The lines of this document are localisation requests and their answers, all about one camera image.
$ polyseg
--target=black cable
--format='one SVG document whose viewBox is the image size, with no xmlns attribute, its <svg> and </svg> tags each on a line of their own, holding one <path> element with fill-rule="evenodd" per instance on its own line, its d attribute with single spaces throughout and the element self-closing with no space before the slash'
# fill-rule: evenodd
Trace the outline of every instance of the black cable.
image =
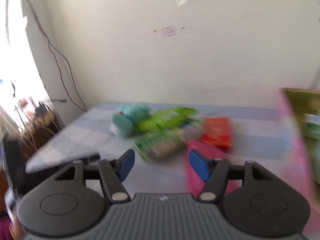
<svg viewBox="0 0 320 240">
<path fill-rule="evenodd" d="M 46 37 L 46 39 L 48 40 L 48 43 L 49 43 L 49 44 L 51 45 L 51 47 L 52 47 L 56 52 L 58 52 L 58 53 L 66 60 L 66 62 L 68 63 L 68 67 L 69 67 L 69 70 L 70 70 L 70 73 L 71 73 L 71 78 L 72 78 L 73 86 L 75 87 L 76 93 L 77 93 L 78 97 L 80 98 L 80 100 L 81 100 L 81 102 L 82 102 L 82 104 L 83 104 L 83 106 L 84 106 L 84 109 L 81 108 L 81 107 L 79 107 L 79 106 L 71 99 L 71 97 L 70 97 L 70 95 L 69 95 L 69 93 L 68 93 L 68 91 L 67 91 L 67 89 L 66 89 L 66 87 L 65 87 L 65 85 L 64 85 L 64 83 L 63 83 L 62 74 L 61 74 L 60 76 L 61 76 L 62 84 L 63 84 L 63 86 L 64 86 L 64 88 L 65 88 L 65 90 L 66 90 L 66 92 L 67 92 L 67 94 L 68 94 L 68 96 L 69 96 L 69 98 L 70 98 L 70 100 L 71 100 L 78 108 L 80 108 L 81 110 L 83 110 L 83 111 L 86 112 L 86 111 L 87 111 L 87 107 L 85 106 L 85 104 L 84 104 L 84 102 L 83 102 L 83 100 L 82 100 L 82 98 L 81 98 L 81 96 L 79 95 L 79 92 L 78 92 L 78 90 L 77 90 L 76 83 L 75 83 L 75 80 L 74 80 L 74 78 L 73 78 L 72 69 L 71 69 L 71 66 L 70 66 L 69 61 L 68 61 L 67 58 L 51 43 L 51 41 L 49 40 L 49 37 L 47 36 L 47 34 L 44 32 L 44 30 L 43 30 L 42 27 L 41 27 L 41 24 L 40 24 L 40 22 L 39 22 L 38 16 L 37 16 L 35 10 L 33 9 L 33 6 L 31 5 L 30 0 L 26 0 L 26 1 L 27 1 L 28 5 L 29 5 L 29 7 L 30 7 L 30 10 L 31 10 L 31 12 L 32 12 L 35 20 L 36 20 L 36 23 L 38 24 L 38 27 L 39 27 L 40 31 L 41 31 L 42 34 Z"/>
<path fill-rule="evenodd" d="M 24 128 L 27 128 L 27 127 L 25 126 L 25 124 L 24 124 L 24 122 L 23 122 L 22 118 L 21 118 L 21 115 L 20 115 L 20 113 L 19 113 L 19 110 L 18 110 L 17 106 L 14 106 L 14 107 L 15 107 L 15 109 L 16 109 L 16 111 L 17 111 L 18 115 L 19 115 L 19 118 L 20 118 L 20 120 L 21 120 L 21 122 L 22 122 L 23 127 L 24 127 Z"/>
<path fill-rule="evenodd" d="M 48 100 L 46 100 L 46 99 L 44 99 L 44 100 L 41 100 L 41 102 L 42 103 L 52 103 L 52 102 L 62 102 L 62 103 L 66 103 L 67 102 L 67 100 L 65 100 L 65 99 L 48 99 Z"/>
<path fill-rule="evenodd" d="M 61 125 L 60 125 L 60 123 L 59 123 L 59 121 L 58 121 L 58 119 L 57 119 L 57 117 L 55 116 L 55 114 L 54 114 L 54 112 L 52 112 L 52 110 L 49 108 L 49 106 L 46 104 L 46 103 L 43 103 L 45 106 L 46 106 L 46 108 L 48 108 L 48 110 L 53 114 L 53 116 L 54 116 L 54 119 L 55 119 L 55 122 L 56 122 L 56 124 L 59 126 L 59 129 L 58 130 L 61 130 Z"/>
<path fill-rule="evenodd" d="M 65 84 L 64 84 L 64 82 L 63 82 L 62 72 L 61 72 L 61 68 L 60 68 L 60 66 L 59 66 L 59 63 L 58 63 L 58 61 L 57 61 L 57 57 L 56 57 L 56 55 L 54 54 L 54 52 L 53 52 L 53 51 L 51 50 L 51 48 L 50 48 L 50 42 L 49 42 L 49 40 L 48 40 L 48 47 L 49 47 L 50 52 L 53 54 L 54 59 L 56 60 L 57 66 L 58 66 L 59 71 L 60 71 L 61 81 L 62 81 L 62 84 L 63 84 L 63 87 L 64 87 L 65 91 L 67 92 L 68 97 L 69 97 L 70 100 L 74 103 L 75 106 L 79 107 L 81 110 L 83 110 L 83 111 L 86 112 L 86 110 L 84 110 L 83 108 L 81 108 L 80 106 L 78 106 L 78 105 L 72 100 L 71 96 L 69 95 L 68 90 L 67 90 L 67 88 L 66 88 L 66 86 L 65 86 Z"/>
<path fill-rule="evenodd" d="M 48 137 L 50 137 L 50 136 L 49 136 L 49 132 L 48 132 L 48 128 L 47 128 L 47 126 L 46 126 L 46 124 L 45 124 L 45 121 L 44 121 L 44 116 L 43 116 L 43 112 L 42 112 L 42 106 L 41 106 L 41 103 L 39 103 L 39 106 L 40 106 L 41 115 L 42 115 L 42 120 L 43 120 L 43 124 L 44 124 L 45 130 L 47 131 L 47 135 L 48 135 Z"/>
</svg>

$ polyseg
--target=electrical wire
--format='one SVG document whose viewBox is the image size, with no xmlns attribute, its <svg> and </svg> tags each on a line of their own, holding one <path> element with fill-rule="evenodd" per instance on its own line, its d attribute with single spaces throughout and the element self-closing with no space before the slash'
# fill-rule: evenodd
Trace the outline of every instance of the electrical wire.
<svg viewBox="0 0 320 240">
<path fill-rule="evenodd" d="M 67 92 L 70 100 L 73 102 L 73 104 L 74 104 L 75 106 L 77 106 L 78 108 L 80 108 L 81 110 L 83 110 L 83 111 L 86 112 L 86 111 L 87 111 L 87 107 L 85 106 L 85 104 L 84 104 L 84 102 L 83 102 L 83 100 L 82 100 L 81 96 L 79 95 L 79 92 L 78 92 L 78 90 L 77 90 L 77 88 L 76 88 L 75 80 L 74 80 L 74 78 L 73 78 L 72 69 L 71 69 L 71 66 L 70 66 L 69 61 L 68 61 L 67 58 L 51 43 L 51 41 L 49 40 L 49 37 L 48 37 L 47 34 L 44 32 L 44 30 L 43 30 L 43 28 L 42 28 L 42 26 L 41 26 L 41 24 L 40 24 L 40 22 L 39 22 L 38 16 L 37 16 L 37 14 L 36 14 L 33 6 L 31 5 L 30 0 L 26 0 L 26 1 L 27 1 L 28 5 L 29 5 L 29 7 L 30 7 L 30 10 L 31 10 L 31 12 L 32 12 L 32 14 L 33 14 L 33 16 L 34 16 L 34 18 L 35 18 L 35 20 L 36 20 L 36 23 L 37 23 L 40 31 L 42 32 L 42 34 L 43 34 L 43 35 L 46 37 L 46 39 L 48 40 L 48 47 L 49 47 L 50 52 L 54 55 L 54 58 L 55 58 L 55 60 L 56 60 L 56 63 L 57 63 L 57 65 L 58 65 L 58 68 L 59 68 L 59 70 L 60 70 L 60 77 L 61 77 L 61 81 L 62 81 L 62 84 L 63 84 L 64 89 L 66 90 L 66 92 Z M 82 104 L 83 104 L 83 106 L 84 106 L 84 109 L 81 108 L 80 106 L 78 106 L 78 105 L 72 100 L 71 96 L 69 95 L 69 93 L 68 93 L 68 91 L 67 91 L 67 88 L 66 88 L 66 86 L 64 85 L 64 82 L 63 82 L 63 78 L 62 78 L 62 74 L 61 74 L 61 69 L 60 69 L 60 66 L 59 66 L 59 64 L 58 64 L 57 58 L 56 58 L 55 54 L 51 51 L 50 46 L 51 46 L 56 52 L 58 52 L 58 53 L 66 60 L 66 62 L 68 63 L 68 67 L 69 67 L 69 70 L 70 70 L 70 73 L 71 73 L 71 78 L 72 78 L 73 86 L 75 87 L 76 93 L 77 93 L 79 99 L 81 100 L 81 102 L 82 102 Z"/>
<path fill-rule="evenodd" d="M 55 127 L 57 128 L 57 130 L 60 131 L 60 130 L 61 130 L 61 128 L 60 128 L 60 123 L 59 123 L 57 117 L 55 116 L 54 112 L 51 111 L 51 109 L 49 108 L 49 106 L 48 106 L 46 103 L 44 103 L 44 102 L 42 102 L 42 103 L 48 108 L 48 110 L 50 111 L 50 113 L 53 114 L 54 119 L 55 119 L 54 122 L 53 122 L 53 124 L 55 125 Z"/>
<path fill-rule="evenodd" d="M 49 137 L 49 132 L 48 132 L 48 129 L 47 129 L 47 125 L 45 124 L 45 120 L 44 120 L 44 116 L 43 116 L 43 111 L 42 111 L 42 106 L 41 106 L 40 103 L 39 103 L 39 107 L 40 107 L 40 110 L 41 110 L 41 115 L 42 115 L 43 124 L 44 124 L 45 130 L 47 131 L 47 135 L 48 135 L 48 137 Z"/>
<path fill-rule="evenodd" d="M 69 95 L 68 90 L 67 90 L 67 88 L 66 88 L 66 86 L 65 86 L 65 84 L 64 84 L 64 82 L 63 82 L 63 79 L 62 79 L 62 72 L 61 72 L 61 68 L 60 68 L 60 66 L 59 66 L 59 63 L 58 63 L 58 61 L 57 61 L 57 57 L 56 57 L 55 53 L 54 53 L 54 52 L 51 50 L 51 48 L 50 48 L 50 42 L 49 42 L 49 40 L 48 40 L 48 48 L 49 48 L 50 52 L 53 54 L 54 59 L 56 60 L 57 66 L 58 66 L 59 71 L 60 71 L 60 77 L 61 77 L 61 80 L 62 80 L 62 85 L 63 85 L 65 91 L 67 92 L 68 97 L 70 98 L 70 100 L 73 102 L 73 104 L 74 104 L 75 106 L 77 106 L 78 108 L 80 108 L 81 110 L 83 110 L 83 111 L 86 112 L 87 110 L 85 110 L 85 109 L 81 108 L 80 106 L 78 106 L 78 105 L 72 100 L 71 96 Z"/>
<path fill-rule="evenodd" d="M 17 111 L 18 115 L 19 115 L 19 118 L 20 118 L 20 120 L 21 120 L 21 122 L 22 122 L 22 124 L 23 124 L 24 128 L 26 129 L 27 127 L 26 127 L 26 125 L 24 124 L 24 121 L 23 121 L 23 120 L 22 120 L 22 118 L 21 118 L 21 115 L 20 115 L 20 113 L 19 113 L 19 110 L 18 110 L 17 106 L 15 106 L 15 109 L 16 109 L 16 111 Z"/>
</svg>

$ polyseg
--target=ribbed gray surface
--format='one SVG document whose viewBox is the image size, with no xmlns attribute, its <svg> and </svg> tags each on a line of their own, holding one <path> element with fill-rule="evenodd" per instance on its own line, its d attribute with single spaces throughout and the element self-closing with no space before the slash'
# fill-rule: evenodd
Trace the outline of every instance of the ribbed gray surface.
<svg viewBox="0 0 320 240">
<path fill-rule="evenodd" d="M 41 240 L 27 235 L 24 240 Z M 133 201 L 113 205 L 101 222 L 68 240 L 262 240 L 228 224 L 214 204 L 191 195 L 137 194 Z M 294 235 L 281 240 L 305 240 Z"/>
</svg>

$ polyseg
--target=sticker on wall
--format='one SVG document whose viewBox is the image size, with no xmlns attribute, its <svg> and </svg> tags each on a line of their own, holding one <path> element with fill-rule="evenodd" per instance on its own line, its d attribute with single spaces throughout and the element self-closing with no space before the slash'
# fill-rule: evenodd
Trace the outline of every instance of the sticker on wall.
<svg viewBox="0 0 320 240">
<path fill-rule="evenodd" d="M 174 26 L 165 27 L 162 29 L 162 35 L 164 37 L 176 35 L 176 29 L 174 28 Z"/>
</svg>

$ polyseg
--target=red object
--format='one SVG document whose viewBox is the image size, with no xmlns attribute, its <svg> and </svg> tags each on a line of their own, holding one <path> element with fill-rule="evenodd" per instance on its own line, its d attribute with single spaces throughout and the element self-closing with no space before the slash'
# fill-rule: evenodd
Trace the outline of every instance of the red object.
<svg viewBox="0 0 320 240">
<path fill-rule="evenodd" d="M 187 147 L 188 147 L 187 152 L 185 154 L 187 188 L 188 188 L 188 192 L 192 193 L 194 197 L 197 197 L 204 186 L 204 182 L 198 177 L 196 172 L 189 165 L 189 158 L 188 158 L 189 151 L 191 149 L 196 149 L 208 159 L 214 159 L 214 158 L 228 159 L 228 155 L 222 152 L 217 147 L 209 146 L 196 140 L 188 141 Z M 233 191 L 236 188 L 237 186 L 235 182 L 233 180 L 229 180 L 226 191 L 225 191 L 225 195 L 229 194 L 231 191 Z"/>
<path fill-rule="evenodd" d="M 226 117 L 205 117 L 201 141 L 229 152 L 232 147 L 231 120 Z"/>
<path fill-rule="evenodd" d="M 12 240 L 12 236 L 9 230 L 10 226 L 9 217 L 0 217 L 0 239 L 1 240 Z"/>
</svg>

